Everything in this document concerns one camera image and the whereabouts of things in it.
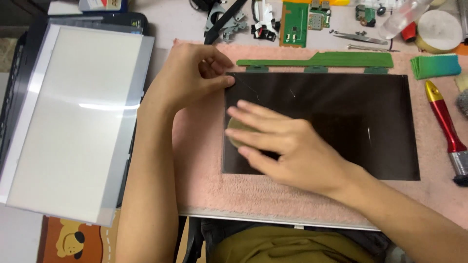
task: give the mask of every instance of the plastic bottle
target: plastic bottle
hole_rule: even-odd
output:
[[[392,39],[426,12],[433,0],[406,0],[379,28],[383,39]]]

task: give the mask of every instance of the pink mat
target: pink mat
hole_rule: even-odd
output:
[[[219,44],[232,61],[238,59],[309,59],[317,50]],[[407,74],[416,130],[421,181],[385,181],[468,229],[468,189],[453,182],[447,142],[427,102],[424,80],[415,80],[410,59],[420,54],[392,53],[390,74]],[[459,57],[463,71],[468,57]],[[302,72],[303,67],[270,67],[271,72]],[[362,73],[363,68],[331,67],[329,72]],[[235,66],[232,72],[245,71]],[[460,139],[468,144],[468,120],[454,105],[458,89],[453,77],[431,79],[447,103]],[[216,92],[177,113],[173,128],[177,202],[180,208],[209,209],[258,217],[368,226],[357,212],[316,194],[272,182],[263,175],[221,174],[224,100]]]

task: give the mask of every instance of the blue-green sponge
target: blue-green sponge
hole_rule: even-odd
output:
[[[411,69],[417,80],[459,75],[461,73],[458,55],[456,54],[417,56],[410,61]]]

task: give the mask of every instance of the brush bristles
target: brush bristles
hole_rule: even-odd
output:
[[[453,181],[460,187],[468,187],[468,175],[457,175]]]
[[[455,104],[465,116],[468,116],[468,89],[458,95]]]

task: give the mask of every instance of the red brush handle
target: red brush handle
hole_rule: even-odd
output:
[[[455,128],[448,113],[447,105],[444,100],[437,100],[430,102],[432,111],[436,115],[437,120],[439,121],[440,127],[444,131],[445,137],[447,138],[448,143],[448,152],[455,153],[466,151],[467,147],[460,141],[455,132]]]

